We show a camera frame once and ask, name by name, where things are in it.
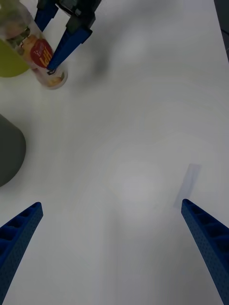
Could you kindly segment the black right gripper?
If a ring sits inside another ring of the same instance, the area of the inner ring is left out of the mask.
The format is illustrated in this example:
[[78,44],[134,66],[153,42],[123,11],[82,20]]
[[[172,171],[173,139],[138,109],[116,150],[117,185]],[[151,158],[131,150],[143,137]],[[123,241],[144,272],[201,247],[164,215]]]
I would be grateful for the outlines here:
[[44,31],[51,19],[55,17],[58,7],[69,15],[72,15],[66,24],[66,30],[48,64],[49,70],[57,69],[79,45],[83,44],[91,36],[91,26],[95,21],[95,11],[100,3],[101,0],[38,1],[34,20],[41,31]]

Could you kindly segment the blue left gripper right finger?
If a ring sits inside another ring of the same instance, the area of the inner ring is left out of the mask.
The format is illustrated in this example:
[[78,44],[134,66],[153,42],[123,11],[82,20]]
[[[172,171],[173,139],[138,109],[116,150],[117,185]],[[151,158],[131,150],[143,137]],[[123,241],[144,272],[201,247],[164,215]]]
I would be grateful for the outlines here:
[[229,304],[229,229],[188,199],[181,214],[197,244],[223,304]]

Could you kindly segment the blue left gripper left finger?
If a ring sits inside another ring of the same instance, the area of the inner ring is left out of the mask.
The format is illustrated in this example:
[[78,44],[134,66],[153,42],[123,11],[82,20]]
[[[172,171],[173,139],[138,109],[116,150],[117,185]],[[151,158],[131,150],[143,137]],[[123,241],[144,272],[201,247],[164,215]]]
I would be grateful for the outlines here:
[[0,228],[0,304],[42,217],[42,204],[36,202]]

